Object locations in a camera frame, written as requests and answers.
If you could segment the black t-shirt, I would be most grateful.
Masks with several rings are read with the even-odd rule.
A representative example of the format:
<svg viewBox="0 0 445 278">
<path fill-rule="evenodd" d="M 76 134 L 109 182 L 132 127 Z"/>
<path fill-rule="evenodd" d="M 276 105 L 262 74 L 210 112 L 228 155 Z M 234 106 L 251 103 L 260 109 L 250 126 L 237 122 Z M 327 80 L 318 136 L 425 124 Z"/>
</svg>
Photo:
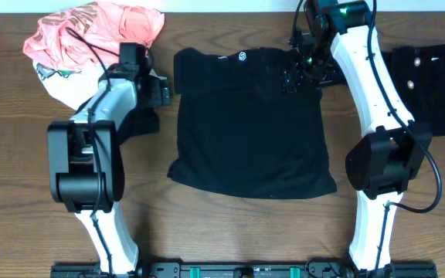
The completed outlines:
<svg viewBox="0 0 445 278">
<path fill-rule="evenodd" d="M 297 76 L 298 54 L 275 48 L 174 57 L 180 96 L 172 181 L 241 198 L 307 199 L 337 189 L 319 88 Z"/>
</svg>

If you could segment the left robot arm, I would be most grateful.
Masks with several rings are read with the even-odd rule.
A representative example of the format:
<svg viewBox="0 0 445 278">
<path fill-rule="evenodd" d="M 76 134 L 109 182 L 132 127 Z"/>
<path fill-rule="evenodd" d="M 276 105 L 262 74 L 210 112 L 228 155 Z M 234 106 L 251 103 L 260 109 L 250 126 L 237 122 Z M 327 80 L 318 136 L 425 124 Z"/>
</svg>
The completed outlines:
<svg viewBox="0 0 445 278">
<path fill-rule="evenodd" d="M 152 64 L 148 47 L 121 43 L 118 61 L 104 70 L 97 92 L 69 120 L 48 127 L 51 195 L 82 222 L 99 256 L 97 263 L 57 263 L 52 277 L 148 276 L 121 210 L 121 145 L 157 133 L 155 108 L 170 103 L 168 81 Z"/>
</svg>

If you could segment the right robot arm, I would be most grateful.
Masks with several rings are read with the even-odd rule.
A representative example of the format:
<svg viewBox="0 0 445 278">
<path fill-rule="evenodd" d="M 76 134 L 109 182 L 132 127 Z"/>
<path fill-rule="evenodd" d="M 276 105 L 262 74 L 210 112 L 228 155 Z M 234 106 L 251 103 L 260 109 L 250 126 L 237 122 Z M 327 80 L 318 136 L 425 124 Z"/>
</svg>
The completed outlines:
<svg viewBox="0 0 445 278">
<path fill-rule="evenodd" d="M 290 46 L 298 61 L 284 74 L 287 92 L 303 83 L 345 82 L 358 112 L 361 140 L 345 169 L 355 189 L 355 231 L 344 263 L 306 264 L 310 277 L 435 277 L 428 262 L 392 261 L 389 242 L 396 211 L 423 161 L 431 161 L 432 134 L 401 101 L 379 49 L 376 5 L 364 1 L 302 1 L 308 32 L 293 28 Z"/>
</svg>

